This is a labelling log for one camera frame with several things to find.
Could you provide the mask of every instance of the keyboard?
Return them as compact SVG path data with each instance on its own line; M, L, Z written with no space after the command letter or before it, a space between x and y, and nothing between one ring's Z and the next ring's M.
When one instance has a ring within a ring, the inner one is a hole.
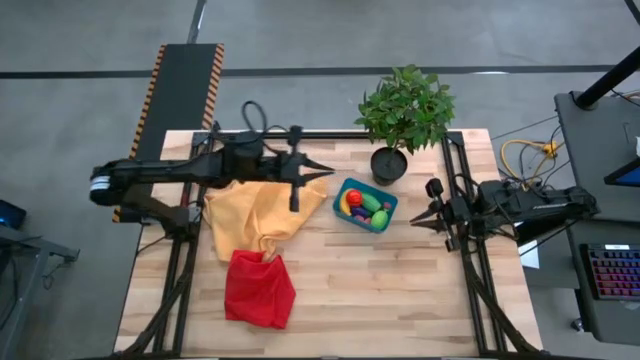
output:
M589 244L585 248L596 299L640 301L640 246Z

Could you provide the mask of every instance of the wooden table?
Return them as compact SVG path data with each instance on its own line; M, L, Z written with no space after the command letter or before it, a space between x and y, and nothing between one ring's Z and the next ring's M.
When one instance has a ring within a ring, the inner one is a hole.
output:
M485 129L462 130L473 178L497 179ZM162 159L186 159L192 131L167 132ZM270 141L285 148L283 141ZM303 140L300 151L335 168L329 197L287 242L279 244L297 291L286 330L264 329L224 318L227 264L215 254L203 223L183 343L183 356L463 356L477 354L459 252L448 253L444 236L409 226L427 208L424 185L446 172L439 146L408 156L407 173L384 190L396 195L392 223L376 235L336 217L331 208L347 177L373 184L369 158L380 144L367 140ZM182 184L158 184L153 196L177 205ZM147 227L140 246L162 236ZM160 304L170 241L136 260L116 350L126 348ZM516 245L495 237L487 243L500 305L525 338L541 348ZM487 337L490 322L483 311ZM171 337L172 326L167 336Z

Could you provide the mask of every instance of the black and yellow striped tape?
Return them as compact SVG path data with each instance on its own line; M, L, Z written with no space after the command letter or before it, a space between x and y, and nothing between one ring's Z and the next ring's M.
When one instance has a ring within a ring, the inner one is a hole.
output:
M209 77L209 88L207 90L207 99L204 104L204 114L202 116L202 128L211 130L213 125L213 109L216 105L218 96L218 84L220 84L220 72L222 71L222 59L224 58L224 45L216 45L216 53L213 56L213 67Z
M153 95L153 90L156 87L156 79L158 78L158 71L160 70L160 64L162 63L162 57L164 56L164 50L166 49L166 45L160 46L160 50L158 50L158 56L156 56L156 63L153 65L153 72L151 73L151 81L149 81L149 88L147 89L147 95L144 99L144 104L142 105L142 113L140 114L140 120L138 120L138 126L136 127L136 134L133 136L133 144L131 145L131 149L129 150L129 160L133 160L136 157L136 153L138 152L138 145L140 144L140 136L142 135L142 129L144 129L144 123L147 120L147 114L149 113L149 106L151 105L151 96ZM120 207L116 206L113 211L113 222L120 222Z

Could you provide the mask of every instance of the yellow toy banana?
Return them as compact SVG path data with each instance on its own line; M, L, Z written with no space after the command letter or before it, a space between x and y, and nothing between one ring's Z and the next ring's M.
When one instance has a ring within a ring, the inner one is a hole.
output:
M346 189L342 192L342 195L340 195L340 211L349 216L351 216L351 207L347 203L347 193L351 190L353 189Z

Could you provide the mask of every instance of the gray floor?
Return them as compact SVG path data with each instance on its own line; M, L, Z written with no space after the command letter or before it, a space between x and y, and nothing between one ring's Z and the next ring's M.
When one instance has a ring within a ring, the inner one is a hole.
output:
M159 45L186 40L195 0L0 0L0 71L148 69ZM225 68L612 64L638 45L622 0L209 1L198 42L224 42ZM553 95L601 74L443 75L459 128L492 135L554 114ZM349 128L377 77L223 79L215 117L242 127L254 99L272 124ZM28 229L82 249L40 291L24 359L107 354L122 310L139 227L114 225L88 199L91 168L126 155L147 80L0 80L0 198L29 210ZM640 88L637 75L619 86ZM546 140L548 121L510 138ZM509 152L515 163L517 151ZM559 163L566 161L562 153ZM570 167L555 186L573 183ZM531 287L552 353L631 359L637 347L576 334L571 292Z

